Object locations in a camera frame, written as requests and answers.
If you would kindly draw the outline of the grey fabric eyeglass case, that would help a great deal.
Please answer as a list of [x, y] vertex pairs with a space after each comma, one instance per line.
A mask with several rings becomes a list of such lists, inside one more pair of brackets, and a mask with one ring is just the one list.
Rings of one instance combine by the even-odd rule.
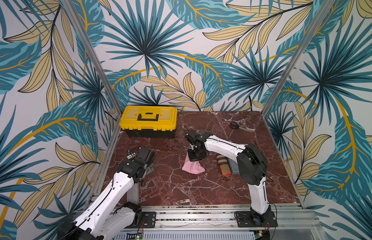
[[145, 178], [148, 174], [152, 173], [154, 170], [155, 170], [155, 168], [154, 168], [153, 165], [149, 165], [149, 166], [147, 166], [146, 171], [145, 171], [145, 174], [144, 174], [144, 178]]

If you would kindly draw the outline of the pink microfibre cloth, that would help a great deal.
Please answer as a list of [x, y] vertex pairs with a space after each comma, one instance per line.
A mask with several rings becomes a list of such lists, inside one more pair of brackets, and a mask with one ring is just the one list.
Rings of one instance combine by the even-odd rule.
[[182, 170], [194, 175], [205, 172], [205, 168], [203, 168], [199, 162], [191, 162], [188, 155], [186, 156], [186, 160], [182, 167]]

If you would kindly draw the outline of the tan round object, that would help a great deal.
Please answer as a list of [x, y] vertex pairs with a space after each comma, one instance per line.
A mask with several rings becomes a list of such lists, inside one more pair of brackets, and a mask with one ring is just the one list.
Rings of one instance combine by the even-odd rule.
[[225, 178], [230, 177], [231, 176], [231, 170], [230, 170], [227, 158], [223, 155], [218, 155], [216, 159], [217, 159], [221, 174]]

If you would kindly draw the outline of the grey rectangular block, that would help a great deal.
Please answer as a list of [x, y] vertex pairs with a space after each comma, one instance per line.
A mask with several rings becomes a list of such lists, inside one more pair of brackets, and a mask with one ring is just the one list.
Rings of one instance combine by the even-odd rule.
[[227, 159], [227, 161], [228, 161], [228, 165], [229, 165], [229, 168], [230, 168], [230, 170], [231, 170], [231, 173], [232, 173], [233, 175], [239, 175], [240, 172], [239, 172], [239, 168], [238, 168], [238, 164], [237, 164], [237, 162], [235, 162], [235, 161], [232, 160], [232, 159]]

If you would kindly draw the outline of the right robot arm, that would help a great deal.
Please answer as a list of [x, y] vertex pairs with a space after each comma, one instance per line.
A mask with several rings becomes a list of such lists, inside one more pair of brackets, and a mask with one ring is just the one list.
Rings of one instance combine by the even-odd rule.
[[187, 133], [185, 138], [191, 145], [187, 154], [192, 162], [207, 158], [210, 152], [235, 161], [241, 178], [249, 187], [251, 211], [259, 216], [270, 211], [265, 187], [268, 162], [256, 145], [235, 144], [209, 133], [199, 135], [194, 131]]

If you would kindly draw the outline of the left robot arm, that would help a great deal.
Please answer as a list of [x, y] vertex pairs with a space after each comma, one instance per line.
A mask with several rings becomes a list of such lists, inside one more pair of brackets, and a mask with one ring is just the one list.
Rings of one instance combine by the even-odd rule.
[[142, 207], [127, 202], [117, 207], [120, 199], [134, 185], [143, 181], [146, 170], [155, 159], [155, 152], [141, 147], [129, 152], [120, 163], [112, 180], [98, 198], [72, 222], [58, 229], [59, 240], [111, 240], [126, 227], [140, 227], [144, 222]]

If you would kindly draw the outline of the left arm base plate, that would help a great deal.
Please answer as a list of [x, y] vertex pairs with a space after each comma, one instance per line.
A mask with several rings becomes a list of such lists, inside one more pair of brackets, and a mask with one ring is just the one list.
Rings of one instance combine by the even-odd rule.
[[142, 212], [140, 213], [132, 224], [125, 227], [125, 229], [154, 229], [156, 226], [156, 212]]

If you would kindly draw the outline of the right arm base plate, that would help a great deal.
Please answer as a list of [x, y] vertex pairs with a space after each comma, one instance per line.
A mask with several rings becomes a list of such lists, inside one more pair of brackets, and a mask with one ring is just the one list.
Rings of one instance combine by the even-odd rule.
[[269, 228], [277, 227], [277, 217], [274, 212], [267, 210], [264, 214], [251, 211], [234, 212], [234, 218], [239, 228]]

